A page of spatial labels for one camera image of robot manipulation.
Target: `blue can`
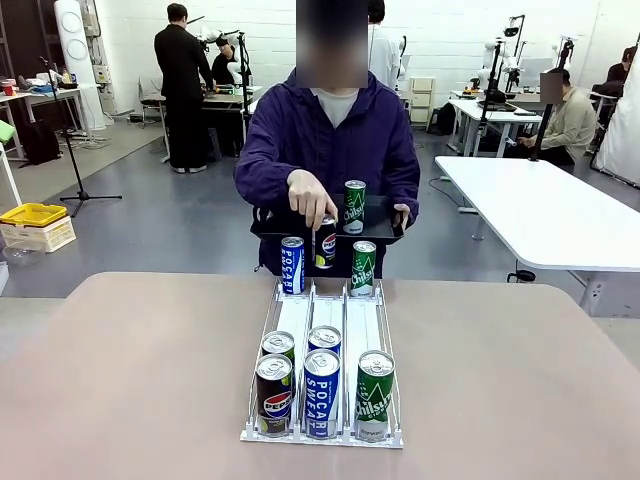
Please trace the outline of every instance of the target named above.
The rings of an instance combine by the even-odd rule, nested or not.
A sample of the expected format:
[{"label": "blue can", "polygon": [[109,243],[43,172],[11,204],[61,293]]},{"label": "blue can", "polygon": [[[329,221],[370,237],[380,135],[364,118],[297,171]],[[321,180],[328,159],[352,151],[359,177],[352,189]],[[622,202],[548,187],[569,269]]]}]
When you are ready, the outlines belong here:
[{"label": "blue can", "polygon": [[304,291],[304,240],[282,239],[282,290],[297,295]]},{"label": "blue can", "polygon": [[317,439],[336,436],[339,379],[340,358],[335,352],[321,348],[307,355],[304,412],[308,436]]},{"label": "blue can", "polygon": [[340,355],[341,344],[340,332],[329,325],[316,327],[309,332],[309,351],[326,348]]}]

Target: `yellow plastic crate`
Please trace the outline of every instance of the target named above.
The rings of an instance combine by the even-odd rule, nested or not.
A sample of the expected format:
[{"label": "yellow plastic crate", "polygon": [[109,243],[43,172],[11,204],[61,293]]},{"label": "yellow plastic crate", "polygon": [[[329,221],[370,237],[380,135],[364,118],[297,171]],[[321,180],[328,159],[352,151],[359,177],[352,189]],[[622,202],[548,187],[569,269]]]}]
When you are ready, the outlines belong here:
[{"label": "yellow plastic crate", "polygon": [[0,223],[0,234],[7,245],[22,240],[44,243],[47,253],[55,252],[76,239],[70,217],[64,217],[46,227]]},{"label": "yellow plastic crate", "polygon": [[24,203],[0,216],[0,222],[29,227],[46,227],[67,214],[67,207]]}]

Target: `soda can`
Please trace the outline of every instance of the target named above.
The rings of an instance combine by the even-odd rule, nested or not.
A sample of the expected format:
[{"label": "soda can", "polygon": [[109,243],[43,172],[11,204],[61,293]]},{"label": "soda can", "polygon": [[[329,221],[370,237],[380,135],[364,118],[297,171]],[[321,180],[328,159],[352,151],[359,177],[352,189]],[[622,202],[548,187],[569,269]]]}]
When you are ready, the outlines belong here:
[{"label": "soda can", "polygon": [[258,360],[256,389],[259,433],[279,437],[289,432],[293,365],[284,355],[272,353]]},{"label": "soda can", "polygon": [[275,332],[267,333],[262,339],[262,355],[269,355],[270,353],[278,353],[284,355],[291,360],[293,368],[293,378],[291,380],[291,393],[296,396],[296,357],[295,357],[296,342],[293,339],[293,335],[287,332],[276,330]]},{"label": "soda can", "polygon": [[395,373],[393,357],[370,350],[358,361],[356,388],[356,437],[366,442],[378,442],[387,434],[391,389]]},{"label": "soda can", "polygon": [[338,423],[338,380],[340,358],[335,352],[321,348],[304,361],[307,435],[326,439],[336,436]]},{"label": "soda can", "polygon": [[371,242],[353,244],[351,266],[351,296],[367,297],[373,292],[373,273],[376,266],[376,246]]},{"label": "soda can", "polygon": [[300,237],[282,239],[282,291],[297,295],[304,291],[304,240]]},{"label": "soda can", "polygon": [[344,226],[349,235],[358,235],[364,228],[364,204],[367,184],[360,180],[349,180],[344,184]]},{"label": "soda can", "polygon": [[322,269],[333,267],[336,261],[336,219],[325,215],[320,230],[313,232],[313,261]]},{"label": "soda can", "polygon": [[309,332],[309,351],[326,348],[340,355],[342,336],[340,332],[328,325],[316,327]]}]

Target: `can dispenser rack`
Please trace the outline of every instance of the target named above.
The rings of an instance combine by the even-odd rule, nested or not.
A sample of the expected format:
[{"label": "can dispenser rack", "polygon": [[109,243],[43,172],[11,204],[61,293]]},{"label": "can dispenser rack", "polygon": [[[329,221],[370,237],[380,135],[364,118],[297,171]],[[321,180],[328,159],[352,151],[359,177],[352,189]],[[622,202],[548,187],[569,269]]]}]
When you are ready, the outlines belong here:
[{"label": "can dispenser rack", "polygon": [[[387,309],[382,283],[376,281],[370,297],[349,296],[347,283],[342,291],[326,294],[312,280],[300,295],[288,295],[282,291],[278,279],[273,291],[262,336],[282,330],[295,339],[296,395],[291,403],[291,420],[288,433],[280,437],[261,435],[258,429],[258,409],[255,373],[251,377],[249,408],[240,439],[248,442],[301,443],[309,445],[340,445],[401,449],[404,447],[400,422],[400,389],[395,372],[392,399],[388,408],[388,424],[385,438],[374,443],[356,438],[354,422],[355,394],[358,376],[358,360],[367,350],[381,350],[393,356],[393,346],[387,319]],[[331,439],[315,439],[307,436],[304,421],[304,359],[308,353],[308,336],[312,328],[330,325],[340,331],[340,380],[336,436]],[[256,364],[261,357],[258,346]]]}]

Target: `person in white shirt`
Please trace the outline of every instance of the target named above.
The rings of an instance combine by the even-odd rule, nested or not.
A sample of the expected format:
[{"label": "person in white shirt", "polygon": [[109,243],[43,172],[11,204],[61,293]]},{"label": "person in white shirt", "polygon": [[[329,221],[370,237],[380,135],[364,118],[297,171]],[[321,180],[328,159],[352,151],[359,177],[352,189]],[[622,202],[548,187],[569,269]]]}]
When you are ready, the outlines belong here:
[{"label": "person in white shirt", "polygon": [[391,90],[396,89],[400,71],[400,42],[380,24],[385,17],[384,0],[369,0],[369,71]]}]

